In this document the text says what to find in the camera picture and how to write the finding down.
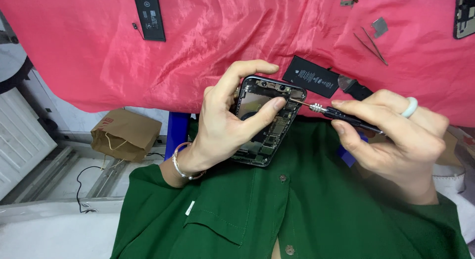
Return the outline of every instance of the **white radiator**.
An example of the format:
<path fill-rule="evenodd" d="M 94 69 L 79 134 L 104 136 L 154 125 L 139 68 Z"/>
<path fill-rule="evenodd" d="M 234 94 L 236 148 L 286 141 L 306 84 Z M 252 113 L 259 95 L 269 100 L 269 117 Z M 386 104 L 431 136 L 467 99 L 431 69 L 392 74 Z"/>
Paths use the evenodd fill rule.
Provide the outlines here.
<path fill-rule="evenodd" d="M 0 200 L 57 144 L 20 92 L 0 94 Z"/>

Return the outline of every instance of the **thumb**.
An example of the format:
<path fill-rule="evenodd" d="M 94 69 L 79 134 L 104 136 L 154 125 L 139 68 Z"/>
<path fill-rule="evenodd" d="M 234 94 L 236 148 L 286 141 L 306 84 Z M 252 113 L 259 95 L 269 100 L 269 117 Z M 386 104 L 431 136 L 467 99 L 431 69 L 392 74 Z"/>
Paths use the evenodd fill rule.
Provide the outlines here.
<path fill-rule="evenodd" d="M 347 122 L 333 120 L 332 126 L 340 137 L 341 145 L 355 159 L 363 165 L 367 165 L 368 160 L 376 158 L 376 151 L 366 141 L 362 140 L 355 128 Z"/>
<path fill-rule="evenodd" d="M 262 129 L 268 126 L 274 117 L 286 104 L 285 98 L 277 97 L 268 101 L 254 116 L 247 118 L 242 122 L 242 129 L 245 134 L 252 138 Z"/>

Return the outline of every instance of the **fingernail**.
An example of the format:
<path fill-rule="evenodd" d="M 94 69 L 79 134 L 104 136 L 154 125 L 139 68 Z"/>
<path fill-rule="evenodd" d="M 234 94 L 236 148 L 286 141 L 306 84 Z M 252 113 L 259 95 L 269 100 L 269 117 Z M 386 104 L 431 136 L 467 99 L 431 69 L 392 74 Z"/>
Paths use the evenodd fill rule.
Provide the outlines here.
<path fill-rule="evenodd" d="M 333 128 L 336 130 L 338 135 L 343 135 L 345 134 L 345 129 L 343 128 L 343 125 L 341 125 L 339 122 L 336 122 L 335 120 L 332 121 Z"/>
<path fill-rule="evenodd" d="M 276 111 L 282 109 L 285 105 L 285 99 L 283 97 L 277 98 L 276 102 L 274 103 L 274 109 Z"/>
<path fill-rule="evenodd" d="M 339 100 L 339 99 L 332 100 L 332 106 L 333 107 L 338 107 L 341 104 L 343 104 L 343 102 L 344 102 L 344 100 Z"/>

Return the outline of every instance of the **bangle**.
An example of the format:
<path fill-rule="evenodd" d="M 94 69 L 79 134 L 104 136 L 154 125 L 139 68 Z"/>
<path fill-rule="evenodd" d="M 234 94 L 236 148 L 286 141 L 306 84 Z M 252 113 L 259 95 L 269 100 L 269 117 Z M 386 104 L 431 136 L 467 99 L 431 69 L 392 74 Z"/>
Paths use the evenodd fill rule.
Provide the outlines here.
<path fill-rule="evenodd" d="M 205 171 L 201 171 L 197 176 L 187 176 L 186 174 L 184 174 L 182 171 L 180 171 L 180 169 L 178 168 L 178 161 L 177 161 L 177 156 L 178 156 L 178 151 L 181 147 L 185 146 L 185 145 L 191 145 L 191 142 L 185 142 L 185 143 L 182 143 L 180 145 L 178 145 L 178 147 L 175 149 L 175 152 L 173 153 L 173 156 L 171 157 L 171 160 L 173 161 L 173 165 L 175 165 L 175 169 L 176 171 L 180 174 L 181 177 L 183 178 L 187 178 L 189 180 L 195 180 L 195 179 L 198 179 L 200 177 L 202 177 L 205 173 L 206 173 L 206 170 Z"/>

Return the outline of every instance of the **precision screwdriver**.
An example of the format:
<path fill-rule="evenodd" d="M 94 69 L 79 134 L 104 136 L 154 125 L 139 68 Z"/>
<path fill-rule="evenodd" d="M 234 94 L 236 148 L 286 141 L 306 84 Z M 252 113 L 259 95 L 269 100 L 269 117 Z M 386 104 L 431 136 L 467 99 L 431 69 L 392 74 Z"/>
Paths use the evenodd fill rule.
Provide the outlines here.
<path fill-rule="evenodd" d="M 298 100 L 293 99 L 293 98 L 289 98 L 289 100 L 291 100 L 293 102 L 296 102 L 296 103 L 300 103 L 300 104 L 305 105 L 305 106 L 308 106 L 308 108 L 311 111 L 316 112 L 316 113 L 322 113 L 325 117 L 328 117 L 330 119 L 342 120 L 342 121 L 345 121 L 345 122 L 351 124 L 354 127 L 359 127 L 359 128 L 366 129 L 366 130 L 371 130 L 371 131 L 373 131 L 377 134 L 385 135 L 384 132 L 381 131 L 381 129 L 377 128 L 376 126 L 371 125 L 371 124 L 359 119 L 356 116 L 348 115 L 348 114 L 346 114 L 342 111 L 339 111 L 339 110 L 337 110 L 333 107 L 323 108 L 323 106 L 318 104 L 318 103 L 306 104 L 305 102 L 301 102 L 301 101 L 298 101 Z"/>

